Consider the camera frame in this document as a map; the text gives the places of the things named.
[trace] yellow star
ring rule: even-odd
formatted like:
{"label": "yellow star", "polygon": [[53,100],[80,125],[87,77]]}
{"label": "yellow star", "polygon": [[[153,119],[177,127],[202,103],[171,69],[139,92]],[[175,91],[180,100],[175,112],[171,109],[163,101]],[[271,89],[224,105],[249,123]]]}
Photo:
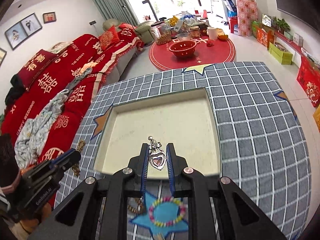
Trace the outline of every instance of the yellow star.
{"label": "yellow star", "polygon": [[96,117],[95,119],[93,119],[97,125],[93,131],[93,135],[90,140],[92,140],[94,137],[96,137],[99,133],[101,133],[103,131],[104,125],[106,123],[106,120],[108,119],[108,116],[111,112],[111,109],[112,109],[112,106],[110,106],[108,108],[108,110],[103,115],[100,115],[100,116]]}
{"label": "yellow star", "polygon": [[209,67],[209,66],[211,66],[211,65],[213,65],[213,64],[203,64],[203,65],[197,65],[197,66],[187,67],[187,68],[183,71],[183,73],[194,70],[194,71],[198,72],[200,75],[203,76],[203,74],[204,74],[204,68]]}

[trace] heart pendant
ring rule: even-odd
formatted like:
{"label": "heart pendant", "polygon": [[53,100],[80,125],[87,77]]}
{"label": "heart pendant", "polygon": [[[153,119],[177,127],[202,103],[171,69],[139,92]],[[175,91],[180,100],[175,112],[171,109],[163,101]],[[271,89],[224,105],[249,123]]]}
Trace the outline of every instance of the heart pendant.
{"label": "heart pendant", "polygon": [[164,168],[166,159],[167,157],[162,149],[158,149],[158,152],[150,152],[149,162],[154,168],[156,168],[159,171],[161,171]]}

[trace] red round rug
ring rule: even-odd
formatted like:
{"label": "red round rug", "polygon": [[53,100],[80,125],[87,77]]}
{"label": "red round rug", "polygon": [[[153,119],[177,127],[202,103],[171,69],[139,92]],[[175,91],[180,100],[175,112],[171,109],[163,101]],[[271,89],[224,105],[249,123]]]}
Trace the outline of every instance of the red round rug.
{"label": "red round rug", "polygon": [[157,69],[166,71],[171,69],[186,68],[203,64],[214,64],[221,62],[233,61],[236,55],[236,48],[233,42],[215,40],[212,41],[214,46],[207,47],[207,40],[209,37],[202,36],[198,38],[200,41],[196,46],[196,51],[193,57],[187,59],[178,59],[169,47],[178,40],[172,40],[164,45],[156,45],[154,42],[149,51],[149,58]]}

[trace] square tray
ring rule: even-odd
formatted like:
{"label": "square tray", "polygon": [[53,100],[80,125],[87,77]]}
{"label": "square tray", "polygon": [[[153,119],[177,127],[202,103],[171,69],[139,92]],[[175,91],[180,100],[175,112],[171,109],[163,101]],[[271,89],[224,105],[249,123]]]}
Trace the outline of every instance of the square tray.
{"label": "square tray", "polygon": [[[211,102],[205,88],[197,88],[111,106],[98,145],[94,169],[105,173],[127,167],[140,154],[148,136],[173,143],[176,154],[203,175],[220,174],[220,142]],[[150,164],[148,179],[168,179],[167,165]]]}

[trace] glass jar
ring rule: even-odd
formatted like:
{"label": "glass jar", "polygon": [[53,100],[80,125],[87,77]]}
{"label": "glass jar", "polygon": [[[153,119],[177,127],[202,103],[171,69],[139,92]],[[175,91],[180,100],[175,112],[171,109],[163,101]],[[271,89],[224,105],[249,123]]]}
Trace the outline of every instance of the glass jar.
{"label": "glass jar", "polygon": [[190,27],[190,33],[191,33],[191,37],[193,38],[193,39],[195,39],[195,38],[200,38],[200,28],[199,28],[199,26],[192,26],[192,27]]}
{"label": "glass jar", "polygon": [[171,29],[164,22],[152,24],[151,33],[157,45],[163,45],[171,41]]}

